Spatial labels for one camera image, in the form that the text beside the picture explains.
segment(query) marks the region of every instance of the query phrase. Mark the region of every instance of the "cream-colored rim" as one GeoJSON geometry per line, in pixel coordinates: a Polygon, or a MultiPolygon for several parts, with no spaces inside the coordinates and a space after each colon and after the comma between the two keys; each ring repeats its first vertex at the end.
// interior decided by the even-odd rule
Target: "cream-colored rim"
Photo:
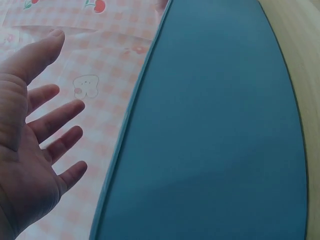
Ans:
{"type": "Polygon", "coordinates": [[[300,112],[308,174],[307,240],[320,239],[320,0],[259,0],[279,42],[300,112]]]}

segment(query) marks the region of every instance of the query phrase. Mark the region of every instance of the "pink gingham pattern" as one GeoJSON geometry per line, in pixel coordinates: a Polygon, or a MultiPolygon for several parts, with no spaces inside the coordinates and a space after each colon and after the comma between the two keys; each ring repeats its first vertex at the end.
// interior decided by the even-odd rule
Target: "pink gingham pattern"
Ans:
{"type": "Polygon", "coordinates": [[[19,240],[87,240],[124,113],[157,30],[153,0],[1,0],[0,61],[55,28],[66,34],[58,60],[29,86],[54,83],[60,93],[27,121],[74,99],[86,109],[42,146],[70,127],[84,136],[53,168],[59,174],[79,160],[83,179],[57,207],[19,240]]]}

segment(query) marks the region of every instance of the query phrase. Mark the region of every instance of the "finger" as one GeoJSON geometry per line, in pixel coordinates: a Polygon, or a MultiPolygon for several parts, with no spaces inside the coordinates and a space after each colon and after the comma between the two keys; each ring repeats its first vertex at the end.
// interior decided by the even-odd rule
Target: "finger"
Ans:
{"type": "Polygon", "coordinates": [[[49,36],[31,43],[5,60],[0,74],[13,76],[27,85],[59,56],[65,41],[62,30],[56,29],[49,36]]]}
{"type": "Polygon", "coordinates": [[[44,85],[28,91],[27,116],[41,105],[45,104],[59,93],[59,87],[55,84],[44,85]]]}
{"type": "Polygon", "coordinates": [[[29,44],[0,64],[0,146],[14,152],[28,112],[27,85],[60,54],[64,33],[29,44]]]}
{"type": "Polygon", "coordinates": [[[85,104],[83,101],[74,100],[28,123],[28,126],[33,130],[40,144],[84,109],[85,104]]]}
{"type": "Polygon", "coordinates": [[[85,174],[88,165],[84,161],[79,161],[64,173],[59,175],[60,183],[62,185],[61,194],[69,191],[85,174]]]}
{"type": "Polygon", "coordinates": [[[81,127],[74,126],[59,139],[42,150],[45,159],[51,164],[55,164],[69,149],[71,149],[83,136],[81,127]]]}

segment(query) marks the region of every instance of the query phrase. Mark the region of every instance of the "blue mat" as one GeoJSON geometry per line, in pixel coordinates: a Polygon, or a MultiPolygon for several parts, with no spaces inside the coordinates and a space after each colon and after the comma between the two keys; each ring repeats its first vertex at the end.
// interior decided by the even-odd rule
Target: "blue mat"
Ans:
{"type": "Polygon", "coordinates": [[[290,78],[255,0],[173,0],[97,206],[94,240],[303,240],[290,78]]]}

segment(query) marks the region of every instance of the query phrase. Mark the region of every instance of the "teal cushion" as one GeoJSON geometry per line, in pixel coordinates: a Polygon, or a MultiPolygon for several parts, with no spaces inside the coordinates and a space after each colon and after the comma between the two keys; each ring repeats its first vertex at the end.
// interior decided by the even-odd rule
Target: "teal cushion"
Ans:
{"type": "Polygon", "coordinates": [[[173,0],[129,105],[97,240],[303,240],[299,114],[255,0],[173,0]]]}

